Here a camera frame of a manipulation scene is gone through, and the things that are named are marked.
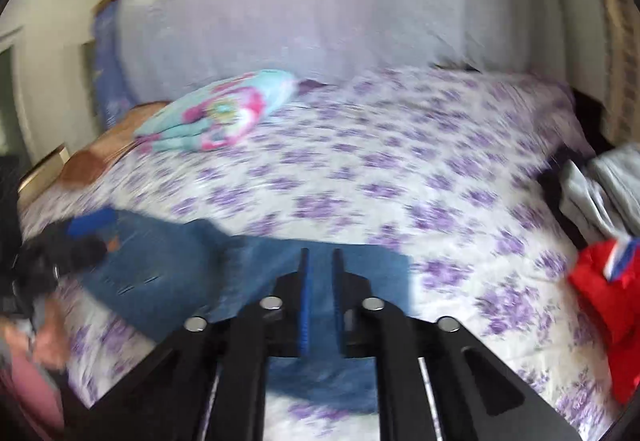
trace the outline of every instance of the blue jeans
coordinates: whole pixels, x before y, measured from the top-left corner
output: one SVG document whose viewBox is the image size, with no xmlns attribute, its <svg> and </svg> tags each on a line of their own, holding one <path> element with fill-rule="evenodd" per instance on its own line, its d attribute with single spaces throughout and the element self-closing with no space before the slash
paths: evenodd
<svg viewBox="0 0 640 441">
<path fill-rule="evenodd" d="M 344 251 L 348 271 L 367 277 L 376 296 L 408 312 L 407 257 L 381 246 L 228 236 L 205 220 L 168 223 L 127 211 L 98 233 L 119 247 L 82 284 L 127 323 L 162 341 L 192 315 L 210 322 L 235 316 L 269 294 L 274 279 L 296 271 L 300 249 L 311 265 L 309 352 L 270 360 L 270 390 L 333 408 L 377 408 L 373 360 L 340 356 L 335 333 L 331 258 Z"/>
</svg>

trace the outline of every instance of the wall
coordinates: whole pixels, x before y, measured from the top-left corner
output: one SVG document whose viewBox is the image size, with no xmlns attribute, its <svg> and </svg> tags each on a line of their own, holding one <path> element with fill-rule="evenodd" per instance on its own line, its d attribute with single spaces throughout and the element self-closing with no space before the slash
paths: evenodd
<svg viewBox="0 0 640 441">
<path fill-rule="evenodd" d="M 17 60 L 33 161 L 62 143 L 74 152 L 97 134 L 80 45 L 92 38 L 98 1 L 10 0 L 0 15 L 0 35 L 22 27 Z"/>
<path fill-rule="evenodd" d="M 604 101 L 606 27 L 602 0 L 560 0 L 566 32 L 567 75 L 579 91 Z"/>
</svg>

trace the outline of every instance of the triangular cutout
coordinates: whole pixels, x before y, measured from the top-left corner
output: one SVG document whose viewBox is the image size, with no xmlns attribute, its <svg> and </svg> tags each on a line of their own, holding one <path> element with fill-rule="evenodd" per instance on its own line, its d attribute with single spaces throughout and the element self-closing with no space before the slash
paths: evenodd
<svg viewBox="0 0 640 441">
<path fill-rule="evenodd" d="M 464 355 L 489 416 L 503 414 L 524 403 L 522 393 L 478 351 L 466 349 Z"/>
</svg>

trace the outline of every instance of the bed sheet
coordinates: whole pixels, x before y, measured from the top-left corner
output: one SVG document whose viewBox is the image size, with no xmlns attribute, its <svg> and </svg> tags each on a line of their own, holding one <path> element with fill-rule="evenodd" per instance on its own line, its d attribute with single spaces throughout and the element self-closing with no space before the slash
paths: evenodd
<svg viewBox="0 0 640 441">
<path fill-rule="evenodd" d="M 575 248 L 533 176 L 561 142 L 589 150 L 572 95 L 530 76 L 376 70 L 312 91 L 242 144 L 211 153 L 133 151 L 93 187 L 54 186 L 27 235 L 104 204 L 212 219 L 229 233 L 381 244 L 412 259 L 414 314 L 453 315 L 584 439 L 618 410 L 604 349 L 564 275 Z M 60 290 L 70 379 L 92 403 L 152 343 L 77 284 Z M 377 439 L 375 415 L 268 395 L 266 440 Z"/>
</svg>

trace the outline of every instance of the silver bolt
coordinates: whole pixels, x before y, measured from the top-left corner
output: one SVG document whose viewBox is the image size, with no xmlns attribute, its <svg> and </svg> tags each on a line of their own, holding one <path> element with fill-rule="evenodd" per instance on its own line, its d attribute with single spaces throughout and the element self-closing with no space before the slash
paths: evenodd
<svg viewBox="0 0 640 441">
<path fill-rule="evenodd" d="M 275 311 L 282 307 L 282 300 L 276 296 L 266 296 L 260 300 L 260 307 L 269 311 Z"/>
<path fill-rule="evenodd" d="M 460 322 L 453 317 L 443 316 L 438 319 L 438 327 L 446 333 L 452 333 L 460 329 Z"/>
<path fill-rule="evenodd" d="M 381 298 L 370 296 L 362 301 L 362 307 L 369 311 L 380 311 L 383 307 L 385 307 L 385 301 Z"/>
<path fill-rule="evenodd" d="M 200 331 L 204 331 L 207 327 L 207 321 L 200 316 L 192 316 L 191 318 L 187 318 L 184 321 L 184 328 L 187 331 L 191 331 L 192 333 L 199 333 Z"/>
</svg>

